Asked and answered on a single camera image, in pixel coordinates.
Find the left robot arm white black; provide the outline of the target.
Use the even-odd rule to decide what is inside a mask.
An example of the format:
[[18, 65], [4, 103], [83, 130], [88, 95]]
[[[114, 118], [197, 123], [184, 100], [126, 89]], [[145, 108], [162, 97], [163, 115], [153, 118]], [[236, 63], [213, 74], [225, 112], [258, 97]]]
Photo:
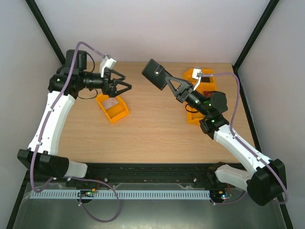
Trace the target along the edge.
[[110, 98], [132, 88], [124, 81], [125, 76], [113, 69], [116, 60], [110, 55], [104, 56], [97, 73], [86, 70], [88, 56], [86, 51], [68, 50], [65, 64], [50, 78], [47, 104], [37, 132], [28, 148], [17, 154], [31, 176], [39, 173], [56, 178], [85, 177], [87, 164], [58, 156], [60, 136], [70, 109], [85, 88], [100, 89]]

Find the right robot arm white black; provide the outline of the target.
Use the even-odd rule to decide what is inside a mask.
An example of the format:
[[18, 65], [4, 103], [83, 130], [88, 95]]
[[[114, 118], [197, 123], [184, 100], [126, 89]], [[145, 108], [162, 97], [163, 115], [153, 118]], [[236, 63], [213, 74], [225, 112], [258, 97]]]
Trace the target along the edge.
[[279, 159], [271, 160], [253, 148], [233, 129], [233, 123], [223, 116], [228, 109], [225, 93], [212, 91], [203, 95], [187, 80], [170, 75], [165, 80], [179, 102], [187, 102], [204, 115], [200, 120], [202, 131], [224, 146], [244, 167], [240, 170], [219, 163], [208, 175], [209, 184], [218, 187], [228, 183], [238, 187], [260, 206], [274, 201], [284, 193], [285, 198], [281, 204], [285, 204], [288, 193], [284, 164]]

